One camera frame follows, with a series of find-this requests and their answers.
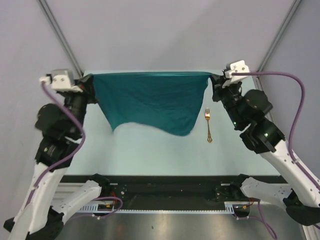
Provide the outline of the gold ornate fork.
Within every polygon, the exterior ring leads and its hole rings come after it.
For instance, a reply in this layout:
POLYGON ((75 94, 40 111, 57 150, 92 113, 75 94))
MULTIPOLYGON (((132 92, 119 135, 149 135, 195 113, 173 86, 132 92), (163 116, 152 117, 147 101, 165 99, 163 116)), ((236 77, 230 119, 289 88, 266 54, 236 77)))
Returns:
POLYGON ((210 130, 210 119, 211 119, 211 114, 210 114, 210 109, 207 107, 204 111, 204 117, 207 122, 207 141, 209 143, 212 142, 212 135, 211 135, 211 130, 210 130))

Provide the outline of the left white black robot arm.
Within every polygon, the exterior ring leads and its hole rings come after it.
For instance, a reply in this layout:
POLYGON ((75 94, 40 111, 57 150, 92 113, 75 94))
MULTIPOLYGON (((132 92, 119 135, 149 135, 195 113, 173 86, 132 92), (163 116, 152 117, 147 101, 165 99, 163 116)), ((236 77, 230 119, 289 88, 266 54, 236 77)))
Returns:
POLYGON ((97 102, 93 80, 92 75, 74 80, 61 71, 40 78, 42 90, 52 88, 64 97, 64 103, 53 99, 38 111, 35 127, 41 131, 42 141, 32 181, 18 214, 3 225, 11 240, 53 240, 81 207, 110 196, 109 180, 94 174, 69 197, 52 203, 61 179, 86 140, 83 124, 87 105, 97 102))

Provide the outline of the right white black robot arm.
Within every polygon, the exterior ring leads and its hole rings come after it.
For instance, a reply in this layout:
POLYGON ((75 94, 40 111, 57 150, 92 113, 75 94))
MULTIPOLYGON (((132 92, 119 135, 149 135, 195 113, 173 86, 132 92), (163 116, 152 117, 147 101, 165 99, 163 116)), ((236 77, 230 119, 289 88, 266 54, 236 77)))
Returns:
POLYGON ((320 225, 320 180, 292 151, 281 130, 266 114, 273 108, 262 90, 252 89, 245 95, 241 82, 229 83, 223 75, 212 74, 214 102, 221 102, 245 147, 267 160, 288 183, 279 186, 240 174, 231 183, 230 194, 242 201, 259 199, 283 210, 303 226, 320 225))

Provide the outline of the teal cloth napkin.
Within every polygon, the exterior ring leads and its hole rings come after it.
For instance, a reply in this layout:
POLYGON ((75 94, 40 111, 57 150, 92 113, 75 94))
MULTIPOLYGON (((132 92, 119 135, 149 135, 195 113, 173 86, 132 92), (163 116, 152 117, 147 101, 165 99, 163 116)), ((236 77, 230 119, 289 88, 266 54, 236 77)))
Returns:
POLYGON ((112 130, 137 123, 184 137, 193 130, 211 73, 113 72, 93 75, 95 98, 112 130))

